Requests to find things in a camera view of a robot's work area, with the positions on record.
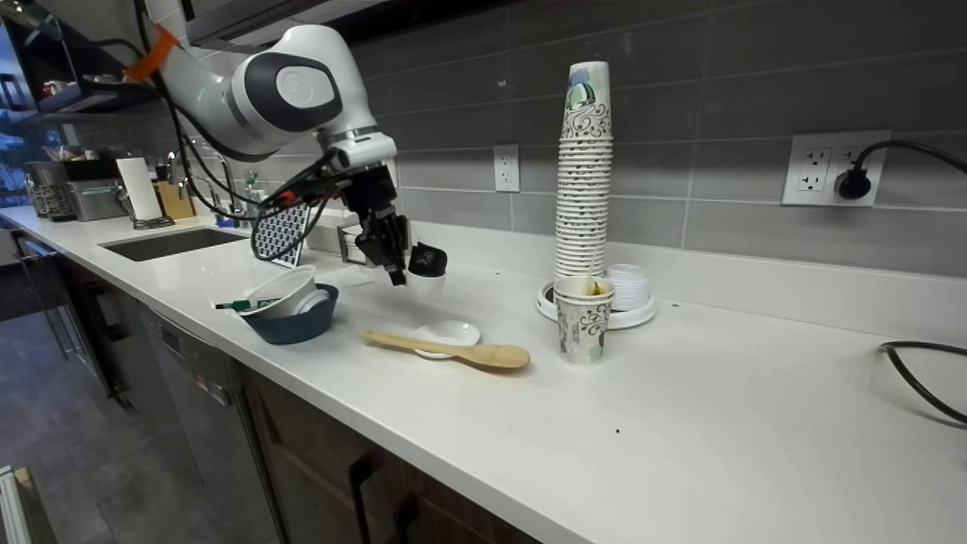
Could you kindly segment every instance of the spatula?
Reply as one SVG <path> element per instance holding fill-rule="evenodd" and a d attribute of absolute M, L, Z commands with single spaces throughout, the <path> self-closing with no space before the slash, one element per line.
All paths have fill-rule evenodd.
<path fill-rule="evenodd" d="M 392 346 L 392 349 L 431 349 L 448 352 L 460 362 L 490 368 L 490 371 L 518 371 L 532 362 L 532 352 L 518 345 L 439 345 L 425 339 L 396 335 L 384 328 L 373 328 L 363 335 L 367 345 Z"/>

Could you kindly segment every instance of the sink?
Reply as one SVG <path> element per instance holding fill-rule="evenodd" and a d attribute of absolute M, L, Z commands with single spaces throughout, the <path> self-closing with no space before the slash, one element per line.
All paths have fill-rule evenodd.
<path fill-rule="evenodd" d="M 128 259 L 156 259 L 169 254 L 199 250 L 210 245 L 230 245 L 241 241 L 246 236 L 223 233 L 223 228 L 182 228 L 169 236 L 151 236 L 151 237 L 131 237 L 131 241 L 111 241 L 103 245 Z"/>

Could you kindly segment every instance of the white countertop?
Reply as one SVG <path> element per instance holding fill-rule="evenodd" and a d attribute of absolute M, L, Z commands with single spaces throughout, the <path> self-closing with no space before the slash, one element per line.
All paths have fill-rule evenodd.
<path fill-rule="evenodd" d="M 334 327 L 273 346 L 210 312 L 278 275 L 246 241 L 131 264 L 101 241 L 159 228 L 0 215 L 540 541 L 967 535 L 967 432 L 923 418 L 870 331 L 663 300 L 651 327 L 608 335 L 605 365 L 575 368 L 535 313 L 538 275 L 454 265 L 441 295 L 416 300 L 380 271 L 321 259 L 321 280 L 341 287 Z M 464 317 L 485 342 L 528 346 L 532 371 L 482 373 L 360 342 L 425 317 Z M 967 398 L 962 358 L 929 362 Z"/>

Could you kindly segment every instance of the gray tile backsplash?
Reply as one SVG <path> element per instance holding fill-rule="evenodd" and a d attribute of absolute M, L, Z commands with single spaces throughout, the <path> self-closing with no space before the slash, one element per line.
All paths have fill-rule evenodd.
<path fill-rule="evenodd" d="M 521 0 L 354 50 L 412 217 L 551 236 L 565 69 L 600 56 L 610 237 L 967 275 L 967 177 L 944 163 L 888 151 L 866 212 L 778 204 L 794 132 L 895 131 L 967 157 L 965 21 L 965 0 Z M 521 145 L 522 193 L 492 190 L 492 145 Z M 261 168 L 310 157 L 306 137 Z"/>

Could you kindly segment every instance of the electrical outlet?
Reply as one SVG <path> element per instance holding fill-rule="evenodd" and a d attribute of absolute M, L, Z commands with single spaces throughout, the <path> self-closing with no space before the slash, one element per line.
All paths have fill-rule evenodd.
<path fill-rule="evenodd" d="M 837 193 L 837 177 L 852 167 L 852 161 L 876 145 L 890 140 L 888 131 L 866 132 L 802 132 L 791 140 L 789 172 L 781 204 L 817 204 L 817 208 L 866 208 L 876 201 L 879 177 L 882 177 L 882 151 L 863 161 L 870 193 L 860 199 L 844 199 Z"/>
<path fill-rule="evenodd" d="M 521 190 L 521 151 L 518 151 L 518 145 L 494 145 L 492 147 L 492 188 L 500 193 Z"/>

